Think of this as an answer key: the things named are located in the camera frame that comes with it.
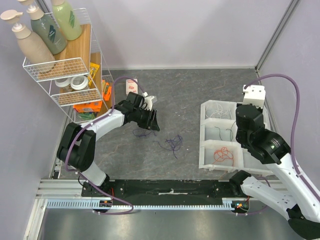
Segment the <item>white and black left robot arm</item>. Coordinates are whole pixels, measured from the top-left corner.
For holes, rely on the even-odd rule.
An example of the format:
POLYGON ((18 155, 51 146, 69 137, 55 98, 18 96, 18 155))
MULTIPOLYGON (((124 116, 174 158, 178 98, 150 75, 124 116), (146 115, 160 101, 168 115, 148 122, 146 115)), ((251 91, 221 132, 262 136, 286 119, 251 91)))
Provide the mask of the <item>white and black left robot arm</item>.
POLYGON ((69 123, 60 141, 57 158, 64 162, 68 171, 78 172, 93 184, 95 194, 106 196, 110 191, 110 178, 94 162, 97 140, 130 122, 137 123, 141 129, 158 132, 157 110, 153 108, 156 101, 156 96, 146 92, 142 95, 130 92, 125 100, 87 124, 69 123))

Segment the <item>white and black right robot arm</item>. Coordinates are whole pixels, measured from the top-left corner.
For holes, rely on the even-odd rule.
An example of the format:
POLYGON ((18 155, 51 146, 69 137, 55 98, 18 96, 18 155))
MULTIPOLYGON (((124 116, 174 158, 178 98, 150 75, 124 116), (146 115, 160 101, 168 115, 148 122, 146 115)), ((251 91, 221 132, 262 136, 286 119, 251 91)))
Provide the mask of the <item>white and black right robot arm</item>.
POLYGON ((289 145, 278 133, 266 129, 262 110, 253 105, 238 106, 235 119, 237 142, 272 171, 289 194, 281 194, 244 170, 230 179, 230 193, 235 197, 244 194, 258 199, 282 215, 303 239, 319 239, 320 201, 316 198, 319 191, 304 173, 297 173, 289 145))

